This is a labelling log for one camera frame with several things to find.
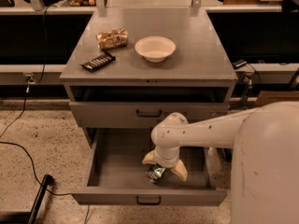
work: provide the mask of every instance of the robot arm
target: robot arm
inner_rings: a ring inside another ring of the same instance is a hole
[[[172,113],[152,130],[151,139],[156,148],[146,155],[142,163],[169,168],[185,181],[187,170],[179,159],[179,148],[233,148],[240,126],[247,116],[255,111],[256,109],[251,109],[192,124],[189,124],[183,115]]]

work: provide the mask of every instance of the open drawer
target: open drawer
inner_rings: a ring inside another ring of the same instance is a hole
[[[219,205],[227,193],[216,190],[209,172],[207,150],[185,147],[180,158],[187,181],[166,170],[151,183],[141,162],[154,149],[150,129],[98,129],[93,140],[84,187],[72,192],[79,204]]]

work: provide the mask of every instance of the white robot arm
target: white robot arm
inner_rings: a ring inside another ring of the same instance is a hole
[[[143,160],[143,164],[159,164],[169,168],[182,180],[187,179],[187,170],[179,159],[180,147],[222,147],[233,148],[235,135],[244,119],[256,109],[232,115],[189,124],[187,119],[172,113],[151,132],[151,140],[156,145]]]
[[[143,160],[187,178],[179,147],[234,149],[231,223],[291,223],[299,220],[299,102],[280,102],[188,124],[178,113],[151,134],[156,148]]]

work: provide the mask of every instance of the closed drawer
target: closed drawer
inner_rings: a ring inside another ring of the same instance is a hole
[[[170,113],[179,112],[189,122],[225,115],[227,104],[195,103],[122,103],[71,102],[70,108],[79,127],[148,128]]]
[[[153,150],[150,129],[98,129],[84,187],[72,192],[80,204],[219,205],[225,190],[215,190],[206,149],[185,147],[180,158],[187,181],[168,170],[158,184],[146,177],[141,162]]]

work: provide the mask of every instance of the black cable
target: black cable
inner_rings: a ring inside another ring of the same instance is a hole
[[[21,116],[22,114],[25,112],[25,109],[26,109],[26,101],[27,101],[27,96],[28,96],[28,93],[29,93],[29,85],[27,86],[27,89],[26,89],[26,93],[25,93],[25,97],[24,97],[24,102],[23,102],[23,105],[22,105],[22,111],[21,113],[19,114],[18,117],[16,117],[11,123],[8,124],[8,126],[4,129],[4,131],[1,133],[0,135],[0,138],[4,135],[4,133],[7,131],[7,129],[15,122],[17,121]]]
[[[31,164],[32,164],[32,169],[33,169],[33,172],[34,172],[34,176],[35,176],[35,179],[36,179],[37,183],[38,183],[40,186],[42,186],[42,183],[38,180],[37,175],[36,175],[36,168],[35,168],[34,160],[32,159],[31,155],[29,154],[29,152],[27,151],[26,148],[23,147],[23,146],[21,146],[21,145],[18,145],[18,144],[16,144],[16,143],[6,142],[6,141],[0,141],[0,144],[11,145],[11,146],[16,146],[16,147],[21,148],[21,149],[27,154],[27,156],[28,156],[29,159],[30,159],[30,162],[31,162]],[[48,190],[48,189],[47,189],[47,192],[50,193],[50,194],[52,194],[52,195],[55,195],[55,196],[66,196],[66,195],[71,195],[71,193],[62,193],[62,194],[60,194],[60,193],[54,193],[54,192],[52,192],[52,191],[50,191],[50,190]]]
[[[259,74],[259,72],[253,67],[253,65],[251,65],[250,63],[246,63],[247,65],[249,65],[253,70],[254,70],[254,73],[256,73],[258,75],[258,79],[259,79],[259,84],[262,85],[262,82],[261,82],[261,76]],[[234,110],[234,109],[237,109],[239,107],[243,107],[244,110],[246,110],[245,106],[247,106],[247,104],[244,104],[242,102],[241,105],[237,105],[237,106],[234,106],[234,107],[230,107],[229,110]]]
[[[293,82],[294,82],[298,77],[299,77],[299,68],[298,68],[298,69],[296,70],[296,72],[292,75],[292,78],[291,78],[291,80],[289,81],[287,87],[291,88]]]
[[[256,75],[258,75],[258,78],[259,78],[259,84],[262,85],[262,82],[261,82],[261,76],[260,74],[258,73],[258,71],[253,67],[253,65],[251,65],[250,63],[247,63],[247,65],[249,65],[253,70],[254,70],[254,73],[256,73]]]
[[[39,84],[41,82],[41,80],[44,77],[44,73],[45,73],[45,68],[46,68],[46,60],[47,60],[47,48],[48,48],[48,31],[47,31],[47,27],[46,27],[46,23],[45,23],[45,19],[46,19],[46,15],[47,15],[47,11],[50,7],[57,7],[55,5],[51,5],[46,7],[45,11],[44,11],[44,15],[43,15],[43,28],[44,28],[44,35],[45,35],[45,47],[44,47],[44,64],[43,64],[43,69],[40,75],[39,80],[36,82],[36,84]]]
[[[84,224],[87,224],[87,221],[88,221],[88,214],[90,212],[90,206],[88,205],[87,207],[87,213],[86,213],[86,217],[85,217],[85,220],[84,220]]]
[[[282,63],[282,62],[280,61],[280,58],[281,58],[280,55],[281,55],[282,45],[283,45],[283,43],[284,43],[284,41],[285,41],[285,39],[286,39],[286,37],[287,37],[287,35],[288,35],[288,33],[289,33],[288,13],[289,13],[289,12],[286,12],[286,11],[282,12],[282,16],[283,16],[283,18],[284,18],[284,31],[283,31],[283,33],[282,33],[282,36],[281,36],[281,38],[280,38],[280,42],[279,42],[279,46],[278,46],[278,63],[279,63],[280,65],[287,65],[287,64],[289,64],[288,62],[286,62],[286,63]]]

